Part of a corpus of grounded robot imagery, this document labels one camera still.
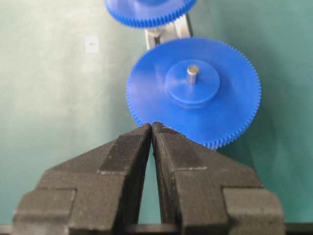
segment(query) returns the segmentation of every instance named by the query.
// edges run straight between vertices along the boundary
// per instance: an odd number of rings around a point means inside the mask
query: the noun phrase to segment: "white sticker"
[[[90,35],[85,38],[86,53],[99,52],[99,39],[95,35]]]

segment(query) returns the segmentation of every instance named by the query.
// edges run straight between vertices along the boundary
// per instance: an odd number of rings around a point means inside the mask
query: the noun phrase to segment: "blue plastic gear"
[[[187,81],[187,68],[199,68]],[[237,139],[252,123],[261,84],[249,60],[235,48],[205,38],[177,39],[148,51],[126,86],[138,125],[162,122],[187,138],[216,149]]]
[[[130,27],[151,28],[186,14],[197,0],[104,0],[109,13]]]

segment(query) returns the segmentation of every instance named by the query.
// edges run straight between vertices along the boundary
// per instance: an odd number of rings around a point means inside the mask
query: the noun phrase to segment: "metal bracket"
[[[191,37],[192,31],[188,21],[188,15],[183,15],[174,22],[165,26],[145,30],[147,49],[165,43],[176,38]]]

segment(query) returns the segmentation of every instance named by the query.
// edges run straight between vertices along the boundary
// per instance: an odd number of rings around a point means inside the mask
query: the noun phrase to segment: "metal pin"
[[[192,85],[195,84],[197,82],[199,67],[196,65],[191,65],[188,67],[187,73],[188,73],[188,83]]]

